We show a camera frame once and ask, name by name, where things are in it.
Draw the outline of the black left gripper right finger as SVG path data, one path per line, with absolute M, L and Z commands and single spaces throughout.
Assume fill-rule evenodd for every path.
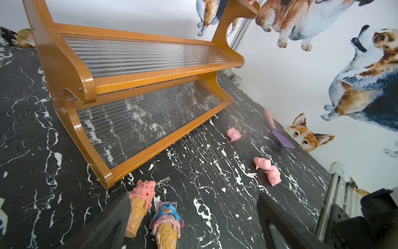
M 296 218 L 292 217 L 266 193 L 257 201 L 260 225 L 267 249 L 328 249 L 308 232 Z

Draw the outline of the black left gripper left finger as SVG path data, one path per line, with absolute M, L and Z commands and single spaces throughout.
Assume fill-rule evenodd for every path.
M 129 194 L 119 196 L 63 249 L 120 249 L 131 213 Z

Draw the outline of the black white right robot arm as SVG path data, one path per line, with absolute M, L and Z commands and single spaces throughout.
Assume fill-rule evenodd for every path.
M 325 206 L 317 237 L 333 249 L 396 249 L 398 189 L 380 189 L 340 206 Z

